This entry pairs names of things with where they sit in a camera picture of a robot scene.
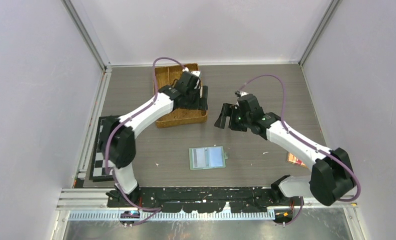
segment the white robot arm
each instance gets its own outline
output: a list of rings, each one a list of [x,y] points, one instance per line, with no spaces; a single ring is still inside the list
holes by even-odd
[[[131,194],[138,188],[134,177],[132,161],[136,155],[135,139],[150,124],[177,108],[207,109],[208,87],[201,86],[200,71],[183,71],[175,85],[166,85],[153,97],[134,111],[119,118],[107,117],[103,120],[98,147],[105,154],[109,135],[116,126],[124,123],[114,135],[109,150],[109,160],[115,164],[114,173],[124,193]]]
[[[242,91],[236,92],[236,95],[239,97],[237,103],[224,103],[220,117],[214,125],[224,128],[226,117],[230,117],[231,130],[246,132],[251,129],[254,134],[295,155],[311,171],[309,176],[286,175],[273,183],[271,188],[277,191],[279,200],[295,196],[312,196],[322,204],[330,206],[355,186],[350,174],[323,154],[329,153],[352,171],[346,151],[341,148],[332,150],[319,145],[293,130],[276,114],[264,113],[254,95]]]

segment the checkered board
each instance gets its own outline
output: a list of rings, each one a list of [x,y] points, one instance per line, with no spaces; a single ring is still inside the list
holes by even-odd
[[[112,181],[112,170],[109,174],[105,172],[105,160],[103,153],[98,149],[99,136],[102,132],[102,120],[106,117],[100,117],[98,120],[98,127],[96,129],[96,138],[95,143],[93,145],[93,153],[92,153],[92,169],[90,170],[89,179],[94,182],[102,182],[102,181]],[[114,164],[111,161],[108,161],[108,166],[111,168]]]

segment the woven tray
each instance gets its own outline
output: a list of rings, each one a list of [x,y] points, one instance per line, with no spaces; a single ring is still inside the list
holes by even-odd
[[[196,63],[185,64],[189,71],[198,71]],[[173,84],[175,79],[179,79],[182,74],[182,67],[176,66],[162,66],[155,68],[155,75],[157,77],[158,89]],[[184,124],[200,124],[207,121],[208,111],[203,110],[188,110],[178,108],[169,114],[166,114],[156,120],[157,128],[168,128]]]

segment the ruler strip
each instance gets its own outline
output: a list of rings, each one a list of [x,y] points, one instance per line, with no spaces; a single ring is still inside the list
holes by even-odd
[[[141,212],[140,219],[145,219],[151,212]],[[231,213],[229,209],[217,213],[167,213],[159,212],[148,221],[220,221],[220,220],[274,220],[274,210],[268,209],[267,212],[240,212]]]
[[[120,218],[124,210],[72,210],[69,221],[139,221],[151,215],[151,212],[140,211],[140,218]],[[274,209],[267,212],[231,213],[229,209],[212,213],[159,212],[148,221],[221,221],[221,220],[274,220]]]

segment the gray work surface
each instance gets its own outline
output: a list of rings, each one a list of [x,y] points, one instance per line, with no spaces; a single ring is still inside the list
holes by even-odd
[[[283,228],[269,220],[150,221],[124,228],[116,221],[68,221],[65,240],[350,240],[352,235],[340,208],[305,208]]]
[[[143,187],[269,186],[284,175],[308,175],[308,169],[286,162],[287,152],[250,131],[214,127],[223,103],[236,103],[234,92],[262,74],[279,76],[286,87],[284,119],[295,130],[324,144],[302,71],[296,64],[200,66],[208,85],[208,121],[156,128],[151,124],[136,139],[134,175]],[[101,116],[124,115],[152,96],[151,67],[113,68]],[[282,88],[272,77],[262,77],[244,91],[254,94],[265,112],[280,115]],[[189,169],[189,148],[223,146],[226,168]],[[86,180],[84,187],[112,187],[112,181]]]

